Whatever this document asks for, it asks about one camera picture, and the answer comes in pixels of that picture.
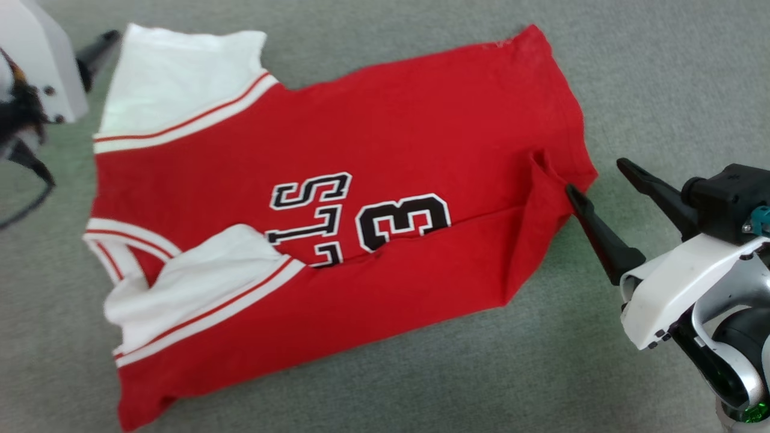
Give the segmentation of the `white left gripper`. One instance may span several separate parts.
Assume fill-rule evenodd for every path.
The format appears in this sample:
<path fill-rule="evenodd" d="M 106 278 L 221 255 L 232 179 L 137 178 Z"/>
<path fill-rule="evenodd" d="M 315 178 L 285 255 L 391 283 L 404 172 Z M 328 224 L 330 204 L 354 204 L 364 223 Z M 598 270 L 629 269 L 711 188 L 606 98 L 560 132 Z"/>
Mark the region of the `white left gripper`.
<path fill-rule="evenodd" d="M 69 36 L 36 1 L 1 2 L 2 50 L 38 88 L 48 120 L 74 123 L 88 112 L 86 93 L 121 40 L 108 30 L 75 53 Z"/>

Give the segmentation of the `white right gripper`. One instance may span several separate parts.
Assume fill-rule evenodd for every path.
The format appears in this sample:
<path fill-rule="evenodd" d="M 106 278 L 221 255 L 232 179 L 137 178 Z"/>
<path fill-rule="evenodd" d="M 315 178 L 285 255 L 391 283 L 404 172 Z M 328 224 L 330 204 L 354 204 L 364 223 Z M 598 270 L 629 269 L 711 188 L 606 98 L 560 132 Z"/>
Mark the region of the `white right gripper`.
<path fill-rule="evenodd" d="M 626 304 L 620 315 L 624 332 L 635 348 L 644 350 L 662 340 L 658 332 L 669 329 L 731 271 L 740 257 L 767 243 L 768 238 L 734 245 L 699 234 L 697 211 L 682 200 L 678 189 L 630 159 L 617 159 L 617 167 L 668 217 L 681 233 L 682 244 L 646 262 L 641 250 L 625 244 L 605 224 L 577 186 L 568 184 L 565 192 L 608 279 L 616 287 L 621 283 Z"/>

